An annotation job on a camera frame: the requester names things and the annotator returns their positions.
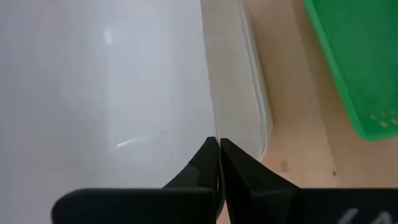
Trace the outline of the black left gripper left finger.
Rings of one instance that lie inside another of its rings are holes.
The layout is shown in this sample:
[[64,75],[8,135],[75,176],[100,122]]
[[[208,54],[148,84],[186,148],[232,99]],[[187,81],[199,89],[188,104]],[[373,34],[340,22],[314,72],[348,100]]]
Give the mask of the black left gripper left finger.
[[164,187],[78,189],[58,199],[52,224],[215,224],[220,147],[208,137],[188,164]]

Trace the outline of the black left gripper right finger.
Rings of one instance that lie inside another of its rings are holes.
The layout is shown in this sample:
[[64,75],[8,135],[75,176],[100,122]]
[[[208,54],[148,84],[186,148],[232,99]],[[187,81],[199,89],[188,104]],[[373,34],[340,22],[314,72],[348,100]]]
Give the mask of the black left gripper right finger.
[[300,188],[220,143],[231,224],[398,224],[398,189]]

